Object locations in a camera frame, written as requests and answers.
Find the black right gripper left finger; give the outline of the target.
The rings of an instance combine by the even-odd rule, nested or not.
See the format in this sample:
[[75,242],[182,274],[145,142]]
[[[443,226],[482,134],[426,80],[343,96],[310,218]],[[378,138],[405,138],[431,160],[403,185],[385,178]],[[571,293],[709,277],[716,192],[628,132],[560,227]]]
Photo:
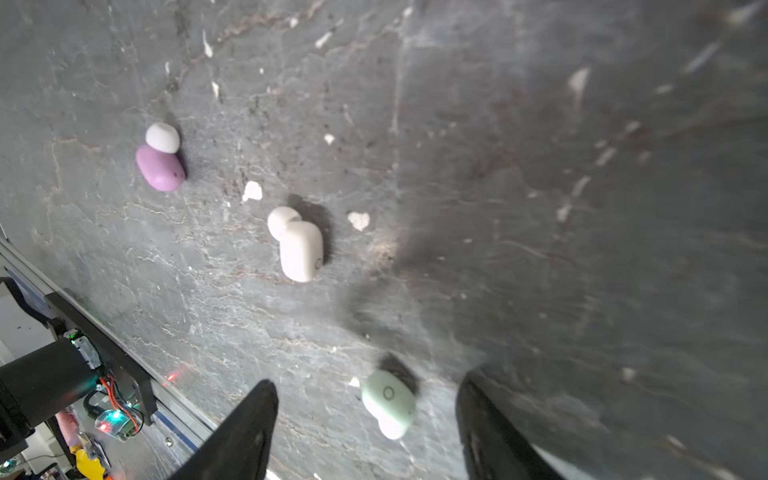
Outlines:
[[274,383],[260,381],[171,479],[264,480],[278,407]]

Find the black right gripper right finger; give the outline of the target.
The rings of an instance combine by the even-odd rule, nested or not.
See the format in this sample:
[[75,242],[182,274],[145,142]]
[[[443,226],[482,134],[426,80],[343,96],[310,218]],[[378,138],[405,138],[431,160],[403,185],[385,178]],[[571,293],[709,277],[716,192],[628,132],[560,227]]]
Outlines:
[[466,375],[458,388],[455,412],[470,479],[563,479],[497,408],[472,374]]

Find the mint green earbud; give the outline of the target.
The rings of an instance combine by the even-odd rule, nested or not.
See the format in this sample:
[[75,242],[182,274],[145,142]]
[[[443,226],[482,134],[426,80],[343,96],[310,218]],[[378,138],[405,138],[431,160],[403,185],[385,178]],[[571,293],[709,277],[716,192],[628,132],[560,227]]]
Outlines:
[[370,375],[361,385],[361,399],[382,434],[390,440],[400,440],[414,423],[416,397],[389,371],[377,370]]

